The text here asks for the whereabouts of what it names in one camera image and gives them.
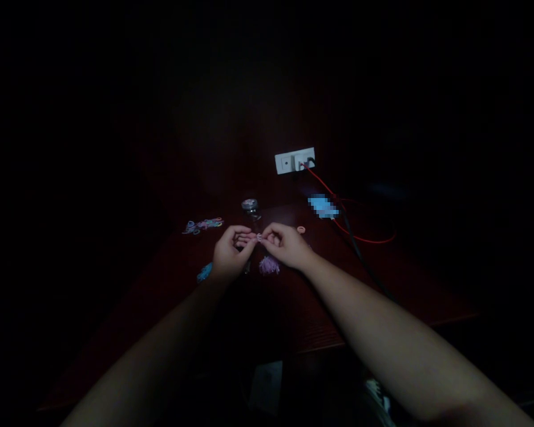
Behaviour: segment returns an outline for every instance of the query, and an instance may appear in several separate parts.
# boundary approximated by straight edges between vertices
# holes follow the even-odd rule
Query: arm
[[[271,224],[263,236],[271,254],[307,276],[354,352],[415,418],[455,425],[534,425],[437,333],[315,254],[295,229]]]
[[[256,242],[250,228],[228,227],[215,245],[208,279],[103,375],[62,426],[152,424],[177,391],[217,304],[243,270]]]

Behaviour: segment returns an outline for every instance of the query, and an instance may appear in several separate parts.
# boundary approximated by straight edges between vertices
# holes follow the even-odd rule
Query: electrical outlet
[[[275,166],[277,167],[277,175],[304,170],[304,167],[300,165],[301,163],[304,163],[309,168],[314,167],[313,162],[309,162],[307,164],[307,159],[309,157],[315,159],[314,147],[305,148],[298,151],[290,151],[288,153],[276,154]]]

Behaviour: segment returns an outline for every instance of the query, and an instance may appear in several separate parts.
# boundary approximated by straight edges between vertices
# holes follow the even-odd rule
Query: wooden table
[[[244,222],[239,208],[213,216],[218,213],[226,225]],[[262,218],[252,224],[254,231],[261,232],[272,221],[302,225],[306,227],[304,238],[315,252],[375,286],[357,259],[349,237],[331,220],[319,219],[306,201],[264,209],[261,214]],[[362,224],[364,220],[357,220],[356,215],[351,214],[350,218],[353,228],[365,228],[370,238],[385,237],[383,231]],[[179,229],[171,235],[39,409],[76,403],[112,363],[189,295],[197,286],[196,275],[212,260],[214,244],[223,231],[219,227],[199,235],[183,235]],[[372,232],[381,235],[372,236]],[[435,326],[477,315],[464,297],[404,253],[399,241],[359,243],[359,248],[399,303],[425,323]],[[259,274],[258,264],[265,254],[265,249],[258,246],[251,257],[250,273],[242,275],[226,294],[202,351],[216,361],[259,363],[343,346],[340,332],[302,274],[285,266],[281,266],[279,275]]]

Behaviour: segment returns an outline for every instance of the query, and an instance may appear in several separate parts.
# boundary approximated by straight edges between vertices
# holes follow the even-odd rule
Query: forearm
[[[386,297],[317,255],[303,273],[356,354],[416,418],[463,410],[483,421],[498,414],[531,423],[455,348]]]
[[[79,402],[63,426],[142,426],[177,391],[227,283],[209,278],[130,348]]]

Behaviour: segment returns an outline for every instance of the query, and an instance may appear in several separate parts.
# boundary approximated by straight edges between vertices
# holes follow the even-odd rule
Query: jar lid
[[[247,199],[241,202],[241,207],[245,211],[251,211],[252,209],[257,209],[258,203],[255,199]]]

